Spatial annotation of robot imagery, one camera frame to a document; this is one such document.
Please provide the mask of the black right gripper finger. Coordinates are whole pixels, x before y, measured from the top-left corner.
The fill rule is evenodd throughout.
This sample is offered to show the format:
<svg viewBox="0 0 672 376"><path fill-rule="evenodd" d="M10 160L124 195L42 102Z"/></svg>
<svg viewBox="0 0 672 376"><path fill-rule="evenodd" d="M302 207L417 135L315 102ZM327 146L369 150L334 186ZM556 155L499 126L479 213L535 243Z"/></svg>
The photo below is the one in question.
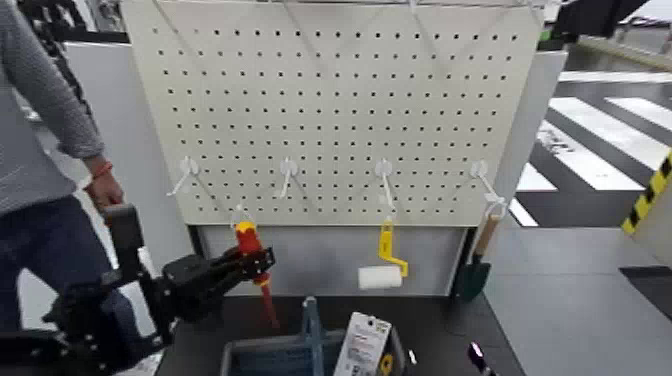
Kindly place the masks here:
<svg viewBox="0 0 672 376"><path fill-rule="evenodd" d="M476 342L471 342L467 348L467 356L480 376L495 376L495 371L487 363L484 353Z"/></svg>

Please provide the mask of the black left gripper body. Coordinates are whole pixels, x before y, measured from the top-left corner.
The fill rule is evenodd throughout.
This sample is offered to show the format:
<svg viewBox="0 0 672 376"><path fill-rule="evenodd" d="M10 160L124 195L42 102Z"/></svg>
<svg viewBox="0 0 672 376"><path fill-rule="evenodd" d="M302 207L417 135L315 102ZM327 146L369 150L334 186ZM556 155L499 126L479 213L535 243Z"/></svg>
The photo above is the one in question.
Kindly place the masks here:
<svg viewBox="0 0 672 376"><path fill-rule="evenodd" d="M192 254L166 264L162 277L170 311L176 318L195 322L219 310L226 293L237 285L237 261Z"/></svg>

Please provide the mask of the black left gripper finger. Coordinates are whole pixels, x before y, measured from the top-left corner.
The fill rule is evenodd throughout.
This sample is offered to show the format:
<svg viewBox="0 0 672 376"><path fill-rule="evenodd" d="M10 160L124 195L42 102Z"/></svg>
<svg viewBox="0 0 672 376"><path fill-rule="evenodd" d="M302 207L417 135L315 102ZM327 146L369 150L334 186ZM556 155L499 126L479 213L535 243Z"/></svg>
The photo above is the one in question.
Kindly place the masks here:
<svg viewBox="0 0 672 376"><path fill-rule="evenodd" d="M232 261L234 269L233 285L243 282L266 280L271 267L276 264L274 259L238 259Z"/></svg>
<svg viewBox="0 0 672 376"><path fill-rule="evenodd" d="M262 266L273 266L275 264L275 254L272 247L248 253L240 251L238 247L231 247L223 253L223 257L227 262L252 263Z"/></svg>

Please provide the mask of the person's bare hand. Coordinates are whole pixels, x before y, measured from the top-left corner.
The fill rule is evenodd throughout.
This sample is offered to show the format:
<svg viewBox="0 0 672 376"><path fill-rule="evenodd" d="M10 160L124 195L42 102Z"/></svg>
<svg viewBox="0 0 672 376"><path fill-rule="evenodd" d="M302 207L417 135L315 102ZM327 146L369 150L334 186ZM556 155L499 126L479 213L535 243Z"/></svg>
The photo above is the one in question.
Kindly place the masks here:
<svg viewBox="0 0 672 376"><path fill-rule="evenodd" d="M84 188L98 211L124 202L124 192L110 170L96 175Z"/></svg>

